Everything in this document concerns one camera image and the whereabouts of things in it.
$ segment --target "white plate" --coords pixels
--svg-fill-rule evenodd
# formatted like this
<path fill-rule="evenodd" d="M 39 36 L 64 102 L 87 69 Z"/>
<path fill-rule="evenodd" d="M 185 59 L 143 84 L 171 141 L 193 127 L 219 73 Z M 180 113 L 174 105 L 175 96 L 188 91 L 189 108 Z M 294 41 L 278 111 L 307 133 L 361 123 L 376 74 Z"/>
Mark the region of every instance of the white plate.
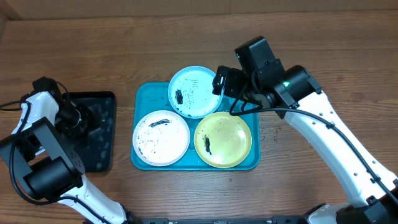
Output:
<path fill-rule="evenodd" d="M 167 166 L 185 154 L 190 142 L 187 123 L 171 111 L 155 111 L 143 117 L 132 134 L 138 157 L 152 166 Z"/>
<path fill-rule="evenodd" d="M 186 118 L 204 118 L 217 110 L 223 99 L 214 95 L 216 74 L 202 66 L 190 66 L 177 72 L 169 84 L 169 101 L 173 109 Z"/>

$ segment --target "plate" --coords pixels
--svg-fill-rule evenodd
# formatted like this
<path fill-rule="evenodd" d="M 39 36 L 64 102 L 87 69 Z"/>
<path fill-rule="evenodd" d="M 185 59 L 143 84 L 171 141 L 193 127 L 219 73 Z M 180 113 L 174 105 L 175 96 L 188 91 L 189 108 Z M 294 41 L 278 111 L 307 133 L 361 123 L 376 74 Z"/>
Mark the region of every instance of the plate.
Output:
<path fill-rule="evenodd" d="M 200 158 L 217 168 L 240 164 L 252 144 L 248 125 L 227 112 L 213 113 L 200 121 L 193 142 Z"/>
<path fill-rule="evenodd" d="M 177 72 L 170 81 L 168 96 L 173 109 L 186 118 L 204 118 L 219 107 L 223 93 L 213 94 L 216 74 L 202 66 L 190 66 Z"/>
<path fill-rule="evenodd" d="M 190 142 L 187 123 L 177 113 L 160 110 L 147 114 L 132 134 L 138 157 L 152 166 L 167 166 L 185 154 Z"/>

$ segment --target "ink stain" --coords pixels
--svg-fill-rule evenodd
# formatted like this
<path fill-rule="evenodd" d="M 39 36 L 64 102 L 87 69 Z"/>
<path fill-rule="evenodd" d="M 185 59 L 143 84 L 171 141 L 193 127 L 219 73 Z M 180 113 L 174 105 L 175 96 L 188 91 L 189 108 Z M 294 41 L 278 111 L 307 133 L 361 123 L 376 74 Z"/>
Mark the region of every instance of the ink stain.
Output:
<path fill-rule="evenodd" d="M 168 119 L 162 119 L 160 121 L 153 122 L 152 124 L 149 125 L 149 127 L 153 128 L 153 127 L 158 126 L 160 124 L 166 124 L 167 125 L 167 123 L 170 123 L 170 121 Z"/>
<path fill-rule="evenodd" d="M 182 93 L 181 93 L 181 90 L 177 90 L 176 92 L 175 92 L 175 99 L 177 100 L 177 103 L 178 104 L 182 104 Z"/>
<path fill-rule="evenodd" d="M 206 152 L 208 152 L 211 155 L 209 138 L 207 136 L 204 136 L 203 140 L 205 141 Z"/>

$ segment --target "black cable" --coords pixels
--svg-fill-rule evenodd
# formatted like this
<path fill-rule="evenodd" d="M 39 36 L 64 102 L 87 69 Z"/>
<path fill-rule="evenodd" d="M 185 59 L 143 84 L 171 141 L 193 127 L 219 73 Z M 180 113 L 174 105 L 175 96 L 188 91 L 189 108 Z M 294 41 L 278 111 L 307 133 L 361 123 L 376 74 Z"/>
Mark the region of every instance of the black cable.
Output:
<path fill-rule="evenodd" d="M 86 204 L 84 204 L 84 203 L 83 203 L 80 199 L 78 199 L 77 197 L 64 196 L 64 197 L 60 197 L 60 198 L 58 198 L 58 199 L 56 199 L 56 200 L 54 200 L 54 201 L 44 201 L 44 202 L 40 202 L 40 201 L 36 201 L 36 200 L 31 199 L 30 197 L 28 197 L 27 195 L 25 195 L 25 194 L 22 192 L 22 190 L 21 190 L 21 189 L 19 188 L 19 186 L 17 185 L 17 181 L 16 181 L 16 178 L 15 178 L 15 172 L 14 172 L 14 154 L 15 154 L 15 150 L 16 150 L 16 142 L 18 141 L 19 135 L 21 134 L 22 130 L 24 129 L 24 126 L 25 126 L 26 123 L 27 123 L 27 120 L 28 120 L 28 117 L 29 117 L 29 114 L 30 114 L 30 107 L 31 107 L 31 105 L 30 105 L 30 103 L 29 103 L 28 101 L 13 101 L 13 102 L 10 102 L 10 103 L 6 103 L 6 104 L 3 104 L 3 105 L 0 105 L 0 110 L 4 110 L 4 109 L 2 109 L 2 107 L 4 107 L 4 106 L 9 106 L 9 105 L 17 104 L 17 103 L 19 103 L 19 104 L 26 103 L 26 105 L 27 105 L 27 110 L 26 110 L 25 116 L 24 116 L 24 118 L 23 118 L 23 120 L 22 120 L 22 123 L 21 123 L 21 125 L 19 126 L 17 132 L 16 132 L 15 135 L 14 135 L 14 139 L 13 139 L 12 144 L 11 144 L 11 151 L 10 151 L 10 158 L 9 158 L 10 179 L 11 179 L 11 182 L 12 182 L 12 186 L 14 187 L 14 189 L 15 189 L 15 191 L 18 193 L 18 195 L 19 195 L 22 199 L 24 199 L 26 202 L 29 202 L 29 203 L 34 204 L 34 205 L 49 205 L 49 204 L 52 204 L 52 203 L 55 203 L 55 202 L 59 202 L 59 201 L 61 201 L 61 200 L 73 200 L 75 203 L 79 203 L 82 207 L 84 207 L 85 209 L 87 209 L 87 210 L 88 210 L 92 215 L 94 215 L 97 219 L 101 220 L 101 222 L 103 222 L 103 223 L 105 223 L 105 224 L 110 224 L 110 222 L 108 222 L 108 221 L 105 220 L 103 217 L 101 217 L 101 216 L 99 216 L 98 214 L 96 214 L 89 206 L 87 206 Z"/>
<path fill-rule="evenodd" d="M 10 105 L 14 105 L 14 104 L 18 104 L 18 103 L 21 103 L 21 101 L 20 100 L 18 100 L 18 101 L 12 101 L 12 102 L 9 102 L 9 103 L 5 103 L 5 104 L 3 104 L 3 105 L 0 105 L 0 111 L 20 111 L 21 110 L 21 108 L 6 108 L 6 109 L 4 109 L 3 107 L 5 107 L 5 106 L 10 106 Z"/>
<path fill-rule="evenodd" d="M 242 106 L 241 106 L 241 111 L 244 111 L 244 107 L 247 105 L 247 101 L 245 100 L 244 102 L 243 102 L 243 104 L 242 104 Z"/>
<path fill-rule="evenodd" d="M 70 95 L 69 95 L 69 92 L 68 92 L 67 88 L 62 83 L 60 83 L 58 81 L 55 81 L 55 82 L 57 84 L 59 84 L 60 86 L 62 86 L 62 88 L 65 90 L 65 93 L 67 94 L 67 101 L 68 101 L 68 103 L 70 103 Z"/>
<path fill-rule="evenodd" d="M 306 116 L 309 116 L 313 119 L 316 119 L 318 121 L 321 121 L 322 123 L 326 124 L 326 128 L 330 128 L 332 130 L 334 130 L 346 143 L 347 145 L 351 148 L 351 150 L 354 152 L 354 154 L 358 157 L 358 159 L 361 161 L 361 163 L 363 164 L 363 166 L 365 166 L 366 170 L 369 172 L 369 174 L 371 175 L 371 177 L 373 178 L 373 180 L 375 182 L 377 182 L 377 184 L 380 186 L 381 189 L 383 189 L 383 191 L 386 192 L 386 194 L 388 194 L 388 196 L 390 196 L 390 198 L 392 199 L 392 201 L 396 204 L 396 206 L 398 207 L 398 199 L 391 193 L 391 191 L 381 182 L 381 178 L 377 176 L 377 174 L 374 173 L 374 171 L 371 169 L 371 167 L 368 165 L 368 163 L 365 161 L 364 157 L 361 155 L 361 153 L 359 153 L 359 151 L 355 148 L 355 146 L 353 145 L 353 143 L 347 138 L 347 136 L 341 132 L 334 124 L 332 124 L 331 122 L 315 115 L 312 113 L 309 113 L 307 111 L 303 111 L 303 110 L 296 110 L 296 109 L 290 109 L 290 108 L 254 108 L 254 109 L 250 109 L 250 110 L 246 110 L 246 111 L 242 111 L 242 112 L 237 112 L 237 113 L 232 113 L 233 108 L 235 107 L 237 100 L 233 103 L 233 105 L 231 106 L 231 108 L 229 109 L 229 113 L 230 115 L 233 116 L 239 116 L 239 115 L 245 115 L 245 114 L 251 114 L 251 113 L 259 113 L 259 112 L 271 112 L 271 111 L 283 111 L 283 112 L 292 112 L 292 113 L 299 113 L 299 114 L 304 114 Z"/>

